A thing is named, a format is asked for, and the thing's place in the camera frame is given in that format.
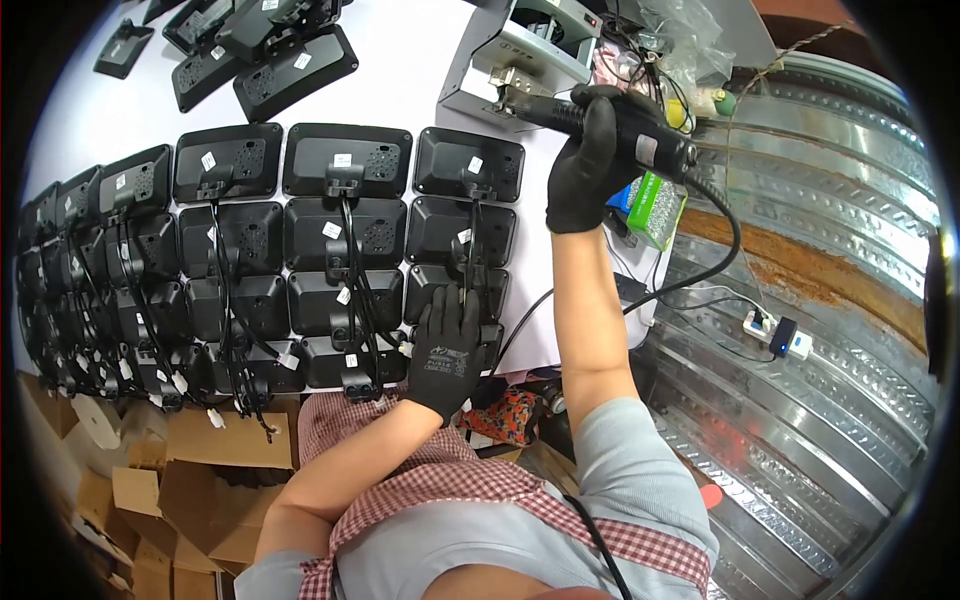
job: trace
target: rusty metal surface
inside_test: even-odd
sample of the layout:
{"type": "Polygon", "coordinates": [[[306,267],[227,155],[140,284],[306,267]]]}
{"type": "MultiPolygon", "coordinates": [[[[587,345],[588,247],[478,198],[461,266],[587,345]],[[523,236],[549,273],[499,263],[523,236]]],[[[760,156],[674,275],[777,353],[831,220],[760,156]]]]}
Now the rusty metal surface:
{"type": "MultiPolygon", "coordinates": [[[[815,57],[804,59],[805,73],[817,66],[815,57]]],[[[831,61],[816,76],[849,86],[856,75],[831,61]]],[[[890,96],[888,83],[859,81],[890,96]]],[[[726,127],[707,122],[694,133],[703,149],[699,172],[721,186],[726,127]]],[[[731,138],[728,198],[741,221],[849,261],[919,307],[924,238],[939,217],[915,132],[798,78],[748,95],[731,138]]],[[[692,196],[688,207],[712,210],[692,196]]],[[[666,281],[726,252],[678,233],[666,281]]],[[[750,264],[755,272],[767,267],[755,255],[750,264]]],[[[755,300],[759,287],[767,310],[813,336],[808,358],[762,362],[771,354],[742,329],[749,303],[685,311],[661,304],[648,342],[660,366],[649,403],[663,438],[725,492],[710,512],[721,556],[708,598],[803,598],[876,551],[871,540],[924,459],[936,385],[923,353],[861,306],[755,280],[742,256],[699,286],[717,284],[755,300]]],[[[727,295],[688,289],[669,300],[692,305],[727,295]]]]}

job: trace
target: orange object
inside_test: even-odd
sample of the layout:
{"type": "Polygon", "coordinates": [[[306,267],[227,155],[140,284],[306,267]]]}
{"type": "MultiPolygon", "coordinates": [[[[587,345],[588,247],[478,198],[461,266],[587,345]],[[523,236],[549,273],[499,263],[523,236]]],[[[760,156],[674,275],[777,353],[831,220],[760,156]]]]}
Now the orange object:
{"type": "Polygon", "coordinates": [[[720,504],[720,501],[723,500],[723,490],[720,489],[720,486],[712,483],[703,486],[700,489],[700,495],[704,498],[704,504],[707,506],[707,510],[720,504]]]}

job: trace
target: white table surface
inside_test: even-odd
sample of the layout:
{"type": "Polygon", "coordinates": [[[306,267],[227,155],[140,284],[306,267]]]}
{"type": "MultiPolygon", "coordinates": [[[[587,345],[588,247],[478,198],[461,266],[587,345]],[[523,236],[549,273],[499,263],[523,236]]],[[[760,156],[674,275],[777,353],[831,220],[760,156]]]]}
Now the white table surface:
{"type": "MultiPolygon", "coordinates": [[[[247,123],[231,83],[186,114],[178,110],[170,77],[184,56],[162,36],[161,29],[179,8],[150,24],[156,32],[126,80],[93,72],[97,55],[120,21],[128,17],[139,24],[146,8],[146,2],[116,7],[64,68],[36,128],[23,202],[51,181],[68,180],[94,164],[109,164],[158,144],[176,146],[185,132],[247,123]]],[[[546,180],[566,136],[548,130],[509,134],[437,106],[447,68],[473,10],[462,0],[355,0],[344,7],[339,24],[360,67],[272,121],[285,131],[301,122],[349,123],[404,129],[415,138],[423,129],[439,126],[523,144],[526,163],[520,198],[509,204],[517,219],[507,264],[511,282],[501,316],[506,337],[530,305],[553,286],[550,234],[543,222],[546,180]]],[[[409,203],[415,197],[408,182],[403,200],[409,203]]],[[[279,193],[275,200],[285,202],[279,193]]],[[[619,240],[613,244],[630,271],[648,279],[657,251],[643,246],[627,249],[619,240]]],[[[667,258],[660,262],[658,286],[667,258]]],[[[406,272],[409,266],[404,263],[400,269],[406,272]]],[[[638,344],[646,334],[644,324],[650,323],[654,304],[628,317],[631,345],[638,344]]],[[[22,339],[18,332],[13,335],[18,346],[16,366],[31,371],[22,339]]],[[[524,326],[498,371],[559,363],[551,299],[524,326]]]]}

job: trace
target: plastic bag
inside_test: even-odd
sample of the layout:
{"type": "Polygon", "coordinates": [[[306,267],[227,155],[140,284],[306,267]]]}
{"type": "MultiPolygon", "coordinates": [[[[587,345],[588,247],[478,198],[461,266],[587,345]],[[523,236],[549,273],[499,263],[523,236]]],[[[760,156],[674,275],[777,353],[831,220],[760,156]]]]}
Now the plastic bag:
{"type": "Polygon", "coordinates": [[[637,0],[637,45],[663,54],[660,70],[687,97],[697,85],[718,86],[730,79],[734,53],[719,43],[723,30],[700,0],[637,0]]]}

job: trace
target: worker's left hand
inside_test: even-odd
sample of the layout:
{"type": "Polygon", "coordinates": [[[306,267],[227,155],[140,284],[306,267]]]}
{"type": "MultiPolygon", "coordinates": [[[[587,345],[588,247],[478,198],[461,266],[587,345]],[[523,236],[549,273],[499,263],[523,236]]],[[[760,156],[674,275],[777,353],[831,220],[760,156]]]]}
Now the worker's left hand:
{"type": "Polygon", "coordinates": [[[444,427],[460,410],[480,380],[480,299],[475,290],[463,310],[456,285],[438,287],[423,309],[410,361],[410,389],[405,398],[433,410],[444,427]]]}

